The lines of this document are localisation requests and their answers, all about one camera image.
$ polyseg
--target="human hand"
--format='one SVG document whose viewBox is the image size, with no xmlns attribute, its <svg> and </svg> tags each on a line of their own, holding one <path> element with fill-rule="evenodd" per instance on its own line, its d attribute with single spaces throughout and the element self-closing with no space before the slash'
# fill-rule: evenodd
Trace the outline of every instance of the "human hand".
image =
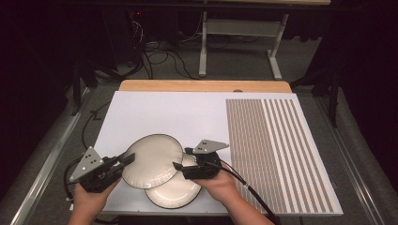
<svg viewBox="0 0 398 225">
<path fill-rule="evenodd" d="M 222 204 L 225 204 L 226 201 L 234 197 L 240 198 L 234 177 L 226 171 L 220 170 L 219 173 L 211 179 L 196 179 L 192 181 L 205 188 L 213 199 Z"/>
<path fill-rule="evenodd" d="M 109 194 L 119 183 L 120 179 L 113 182 L 101 193 L 89 193 L 78 183 L 73 195 L 73 212 L 69 220 L 71 224 L 91 224 L 105 207 Z"/>
</svg>

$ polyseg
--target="dark background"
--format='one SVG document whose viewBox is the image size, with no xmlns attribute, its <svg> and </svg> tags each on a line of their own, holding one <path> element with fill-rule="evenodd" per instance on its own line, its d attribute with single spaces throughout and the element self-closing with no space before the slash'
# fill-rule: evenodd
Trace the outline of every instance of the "dark background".
<svg viewBox="0 0 398 225">
<path fill-rule="evenodd" d="M 332 5 L 363 10 L 334 16 L 325 12 L 294 12 L 283 38 L 300 36 L 305 41 L 323 37 L 309 73 L 344 54 L 347 60 L 344 69 L 339 70 L 340 84 L 363 136 L 398 189 L 398 177 L 394 175 L 398 171 L 398 18 L 393 13 L 396 3 L 334 0 Z M 2 1 L 0 10 L 2 198 L 65 108 L 65 92 L 73 80 L 76 63 L 89 57 L 112 68 L 115 60 L 98 7 L 65 7 L 48 0 Z M 148 35 L 175 44 L 178 30 L 194 32 L 200 15 L 159 10 L 144 13 L 142 22 L 151 32 Z M 261 17 L 216 14 L 245 19 Z"/>
</svg>

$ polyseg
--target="plate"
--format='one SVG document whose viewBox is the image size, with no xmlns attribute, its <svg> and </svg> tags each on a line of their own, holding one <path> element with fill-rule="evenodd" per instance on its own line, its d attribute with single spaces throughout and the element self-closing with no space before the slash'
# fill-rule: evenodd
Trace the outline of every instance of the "plate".
<svg viewBox="0 0 398 225">
<path fill-rule="evenodd" d="M 182 161 L 181 144 L 166 134 L 146 136 L 126 151 L 135 160 L 123 171 L 123 179 L 135 188 L 154 188 L 166 183 L 177 172 L 173 162 Z"/>
<path fill-rule="evenodd" d="M 196 165 L 194 158 L 184 154 L 183 166 Z M 146 195 L 154 204 L 167 209 L 176 209 L 192 202 L 199 194 L 201 187 L 186 180 L 182 172 L 176 175 L 164 185 L 145 190 Z"/>
</svg>

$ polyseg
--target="white metal stand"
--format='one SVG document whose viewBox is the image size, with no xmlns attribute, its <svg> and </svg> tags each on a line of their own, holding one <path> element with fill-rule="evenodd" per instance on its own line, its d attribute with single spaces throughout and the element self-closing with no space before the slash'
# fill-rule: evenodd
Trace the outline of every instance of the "white metal stand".
<svg viewBox="0 0 398 225">
<path fill-rule="evenodd" d="M 280 22 L 259 22 L 239 20 L 208 19 L 207 12 L 203 13 L 202 48 L 200 52 L 199 76 L 204 78 L 207 70 L 207 34 L 240 35 L 275 37 L 272 50 L 268 50 L 268 60 L 275 80 L 281 80 L 282 75 L 275 55 L 281 43 L 288 14 L 284 14 Z"/>
</svg>

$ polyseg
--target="striped pattern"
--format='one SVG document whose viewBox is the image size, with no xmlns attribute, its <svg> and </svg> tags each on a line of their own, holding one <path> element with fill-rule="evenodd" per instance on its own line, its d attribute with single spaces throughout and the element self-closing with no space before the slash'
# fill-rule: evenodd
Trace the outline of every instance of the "striped pattern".
<svg viewBox="0 0 398 225">
<path fill-rule="evenodd" d="M 232 166 L 274 213 L 334 212 L 322 179 L 327 175 L 318 169 L 323 164 L 314 154 L 311 132 L 300 121 L 298 102 L 227 99 L 226 106 Z M 263 210 L 246 188 L 237 186 L 246 200 Z"/>
</svg>

